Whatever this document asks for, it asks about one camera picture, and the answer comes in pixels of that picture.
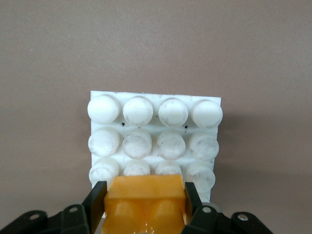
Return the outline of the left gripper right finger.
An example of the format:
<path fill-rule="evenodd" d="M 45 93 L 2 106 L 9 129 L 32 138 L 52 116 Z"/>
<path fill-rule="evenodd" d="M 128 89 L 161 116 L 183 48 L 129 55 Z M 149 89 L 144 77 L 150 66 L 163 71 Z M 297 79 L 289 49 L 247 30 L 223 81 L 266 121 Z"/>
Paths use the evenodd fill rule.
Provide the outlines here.
<path fill-rule="evenodd" d="M 186 234 L 271 234 L 272 231 L 254 214 L 236 212 L 226 217 L 219 206 L 202 202 L 192 182 L 185 183 Z"/>

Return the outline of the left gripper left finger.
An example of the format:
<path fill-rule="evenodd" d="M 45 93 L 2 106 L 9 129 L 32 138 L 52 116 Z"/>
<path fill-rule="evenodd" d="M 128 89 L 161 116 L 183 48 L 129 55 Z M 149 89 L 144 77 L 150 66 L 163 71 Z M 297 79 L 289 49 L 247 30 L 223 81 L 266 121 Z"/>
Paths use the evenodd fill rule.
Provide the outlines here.
<path fill-rule="evenodd" d="M 81 204 L 73 204 L 49 217 L 28 211 L 0 230 L 2 234 L 93 234 L 104 214 L 107 182 L 99 181 Z"/>

